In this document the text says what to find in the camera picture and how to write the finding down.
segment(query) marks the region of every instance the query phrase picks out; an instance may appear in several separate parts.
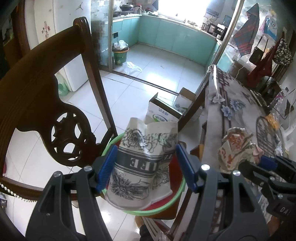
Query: crumpled paper cup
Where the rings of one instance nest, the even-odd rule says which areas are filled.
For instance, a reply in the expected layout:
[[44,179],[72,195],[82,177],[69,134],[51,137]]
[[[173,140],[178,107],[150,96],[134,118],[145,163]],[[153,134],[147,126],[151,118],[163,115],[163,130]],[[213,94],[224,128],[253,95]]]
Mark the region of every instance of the crumpled paper cup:
[[238,169],[238,165],[244,160],[259,163],[264,151],[257,144],[250,142],[252,136],[245,128],[233,127],[227,131],[227,135],[222,139],[223,145],[218,150],[222,172],[230,173]]
[[178,124],[145,125],[131,118],[121,139],[106,200],[121,210],[142,210],[172,194],[169,163],[175,153]]

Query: white tile floor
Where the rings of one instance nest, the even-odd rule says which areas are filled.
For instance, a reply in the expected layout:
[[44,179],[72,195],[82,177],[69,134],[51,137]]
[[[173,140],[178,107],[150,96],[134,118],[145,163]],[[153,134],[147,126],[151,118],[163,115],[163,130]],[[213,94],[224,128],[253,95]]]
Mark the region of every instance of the white tile floor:
[[[147,59],[143,59],[142,61],[146,64],[150,63]],[[172,103],[174,100],[175,95],[159,91],[157,88],[149,85],[106,72],[102,72],[101,74],[105,76],[102,77],[102,81],[119,134],[124,132],[131,117],[144,119],[149,100],[157,92],[168,103]],[[76,92],[71,92],[67,96],[62,97],[62,100],[77,106],[85,113],[97,142],[100,142],[107,128],[105,122],[102,120],[101,112],[97,106],[89,82],[86,82]],[[193,138],[199,136],[202,122],[197,121],[188,124],[196,125],[194,128],[196,132],[193,135],[194,131],[190,129],[188,131],[189,134],[183,133],[180,136],[181,140],[192,142]],[[187,146],[192,148],[194,144],[190,145],[187,143]],[[66,174],[77,172],[80,168],[66,167],[57,163],[46,151],[37,132],[20,132],[15,130],[7,152],[7,173],[5,176],[26,184],[44,187],[52,173],[57,170]],[[100,197],[97,198],[97,201],[105,224],[114,240],[139,240],[139,230],[132,215],[127,215],[115,209]],[[14,197],[8,197],[8,216],[23,234],[25,234],[34,206],[35,203],[28,203]],[[84,233],[79,210],[73,207],[73,214],[77,231]]]
[[[182,87],[185,87],[195,93],[205,74],[205,68],[193,61],[142,44],[136,44],[130,48],[127,53],[127,61],[143,70],[141,73],[133,72],[132,76],[175,92],[179,92]],[[116,66],[114,70],[124,73],[122,66]],[[114,74],[109,74],[106,77],[117,80]]]

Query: wire rack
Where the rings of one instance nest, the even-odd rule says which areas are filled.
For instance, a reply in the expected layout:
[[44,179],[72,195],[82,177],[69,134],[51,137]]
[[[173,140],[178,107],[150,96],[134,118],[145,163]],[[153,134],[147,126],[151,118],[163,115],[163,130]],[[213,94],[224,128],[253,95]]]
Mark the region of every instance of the wire rack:
[[258,146],[264,151],[264,155],[274,157],[276,148],[276,133],[269,122],[262,116],[256,121],[256,135]]

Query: chair backrest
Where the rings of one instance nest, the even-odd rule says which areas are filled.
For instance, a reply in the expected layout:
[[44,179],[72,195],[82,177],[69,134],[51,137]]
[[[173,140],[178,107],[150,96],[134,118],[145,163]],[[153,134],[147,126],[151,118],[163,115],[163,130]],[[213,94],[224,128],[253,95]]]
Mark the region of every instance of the chair backrest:
[[[84,113],[62,102],[58,96],[54,74],[79,54],[108,129],[99,144],[96,144]],[[72,27],[36,46],[7,72],[0,80],[0,103],[0,180],[7,188],[18,185],[2,177],[6,152],[15,128],[38,131],[49,154],[66,166],[92,164],[102,154],[110,138],[117,136],[85,17],[75,19]],[[67,116],[57,121],[64,113]],[[78,138],[76,126],[81,132]],[[75,145],[72,153],[64,152],[68,143]],[[25,190],[19,187],[11,187],[11,190],[14,188]],[[22,195],[34,199],[40,194],[40,189],[36,190],[35,194],[26,192]]]

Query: green plastic bottle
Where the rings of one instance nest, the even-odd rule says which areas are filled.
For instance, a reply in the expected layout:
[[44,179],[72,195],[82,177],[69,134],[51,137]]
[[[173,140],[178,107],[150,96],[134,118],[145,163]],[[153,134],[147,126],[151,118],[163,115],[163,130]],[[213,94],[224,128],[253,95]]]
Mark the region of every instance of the green plastic bottle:
[[59,73],[57,72],[55,74],[57,81],[59,83],[59,95],[60,96],[66,96],[69,92],[67,86],[66,86],[66,80],[65,78]]

